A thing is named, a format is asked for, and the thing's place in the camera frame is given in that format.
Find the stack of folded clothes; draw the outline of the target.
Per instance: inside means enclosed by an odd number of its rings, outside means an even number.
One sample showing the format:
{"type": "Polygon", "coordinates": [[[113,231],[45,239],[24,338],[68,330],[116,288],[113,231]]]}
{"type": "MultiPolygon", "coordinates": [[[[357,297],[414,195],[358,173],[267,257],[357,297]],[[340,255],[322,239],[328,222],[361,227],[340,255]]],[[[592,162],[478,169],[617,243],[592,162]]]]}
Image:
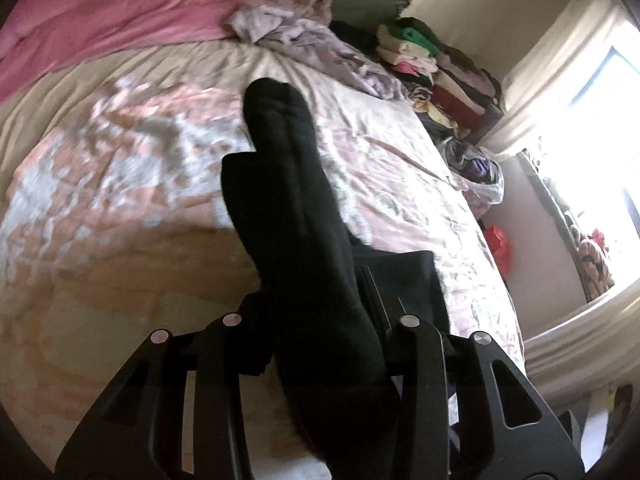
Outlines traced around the stack of folded clothes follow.
{"type": "Polygon", "coordinates": [[[341,21],[332,22],[330,29],[399,79],[433,136],[477,144],[503,118],[498,79],[469,55],[444,44],[417,18],[398,18],[378,25],[375,32],[341,21]]]}

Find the black IKISS sweater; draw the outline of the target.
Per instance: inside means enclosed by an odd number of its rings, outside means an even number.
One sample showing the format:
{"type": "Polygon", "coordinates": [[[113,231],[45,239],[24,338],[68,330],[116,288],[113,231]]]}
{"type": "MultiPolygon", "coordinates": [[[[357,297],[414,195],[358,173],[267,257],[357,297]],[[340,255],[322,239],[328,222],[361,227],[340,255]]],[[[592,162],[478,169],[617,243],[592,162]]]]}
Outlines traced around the black IKISS sweater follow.
{"type": "Polygon", "coordinates": [[[449,316],[430,252],[348,232],[302,94],[260,78],[243,96],[254,148],[222,161],[222,192],[260,279],[256,315],[293,425],[335,479],[443,479],[449,316]]]}

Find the pink quilt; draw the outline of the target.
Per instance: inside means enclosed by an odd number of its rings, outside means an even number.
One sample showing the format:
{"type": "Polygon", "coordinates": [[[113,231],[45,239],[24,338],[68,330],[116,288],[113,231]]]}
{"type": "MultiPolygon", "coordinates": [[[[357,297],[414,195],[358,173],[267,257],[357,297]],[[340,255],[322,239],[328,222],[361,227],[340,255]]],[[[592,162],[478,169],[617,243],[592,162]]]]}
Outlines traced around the pink quilt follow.
{"type": "Polygon", "coordinates": [[[1,27],[1,96],[122,49],[231,36],[246,0],[18,0],[1,27]]]}

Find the red plastic bag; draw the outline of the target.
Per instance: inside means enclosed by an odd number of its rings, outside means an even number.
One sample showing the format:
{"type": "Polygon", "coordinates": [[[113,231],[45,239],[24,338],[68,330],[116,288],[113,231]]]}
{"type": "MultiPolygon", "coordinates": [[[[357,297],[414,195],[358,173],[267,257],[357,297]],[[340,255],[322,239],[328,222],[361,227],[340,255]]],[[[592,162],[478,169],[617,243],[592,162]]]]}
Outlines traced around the red plastic bag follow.
{"type": "Polygon", "coordinates": [[[501,276],[506,278],[512,264],[512,247],[508,234],[498,226],[490,226],[484,231],[484,237],[501,276]]]}

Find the white plastic bag with clothes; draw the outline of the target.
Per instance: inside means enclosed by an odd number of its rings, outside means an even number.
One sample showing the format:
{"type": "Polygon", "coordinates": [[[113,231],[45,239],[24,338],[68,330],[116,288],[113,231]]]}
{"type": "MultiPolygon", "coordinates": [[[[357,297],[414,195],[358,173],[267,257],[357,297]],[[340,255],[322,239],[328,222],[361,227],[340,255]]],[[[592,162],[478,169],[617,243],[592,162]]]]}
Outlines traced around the white plastic bag with clothes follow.
{"type": "Polygon", "coordinates": [[[502,203],[503,172],[488,151],[455,138],[439,142],[437,149],[457,186],[475,207],[502,203]]]}

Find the cream curtain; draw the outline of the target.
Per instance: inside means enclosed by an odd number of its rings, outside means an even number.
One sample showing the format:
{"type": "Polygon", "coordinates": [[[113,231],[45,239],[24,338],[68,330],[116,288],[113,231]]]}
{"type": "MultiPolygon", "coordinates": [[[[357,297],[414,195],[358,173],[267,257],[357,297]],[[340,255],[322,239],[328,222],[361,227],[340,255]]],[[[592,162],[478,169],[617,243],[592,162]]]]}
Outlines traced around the cream curtain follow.
{"type": "Polygon", "coordinates": [[[506,112],[480,141],[508,159],[578,96],[613,47],[626,12],[611,0],[570,0],[503,79],[506,112]]]}

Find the pink floral bedspread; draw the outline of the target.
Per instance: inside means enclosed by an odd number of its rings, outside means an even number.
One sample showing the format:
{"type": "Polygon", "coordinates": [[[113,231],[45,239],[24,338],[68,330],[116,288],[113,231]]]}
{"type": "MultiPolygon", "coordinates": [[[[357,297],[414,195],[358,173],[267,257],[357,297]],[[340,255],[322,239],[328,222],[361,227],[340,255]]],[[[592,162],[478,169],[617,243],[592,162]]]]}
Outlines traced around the pink floral bedspread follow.
{"type": "Polygon", "coordinates": [[[220,163],[250,148],[241,98],[262,77],[303,93],[349,229],[432,252],[452,331],[524,363],[480,227],[408,104],[232,40],[117,52],[1,107],[1,401],[46,464],[152,330],[200,330],[257,288],[220,163]]]}

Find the lilac crumpled garment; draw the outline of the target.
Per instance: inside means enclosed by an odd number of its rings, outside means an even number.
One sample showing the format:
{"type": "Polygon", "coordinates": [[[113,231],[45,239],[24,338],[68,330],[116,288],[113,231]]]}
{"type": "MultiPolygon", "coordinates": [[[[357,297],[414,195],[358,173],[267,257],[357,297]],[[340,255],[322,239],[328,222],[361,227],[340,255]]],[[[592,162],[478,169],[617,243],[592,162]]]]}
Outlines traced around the lilac crumpled garment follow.
{"type": "Polygon", "coordinates": [[[350,88],[402,101],[401,82],[329,29],[332,0],[246,0],[228,24],[246,44],[280,53],[350,88]]]}

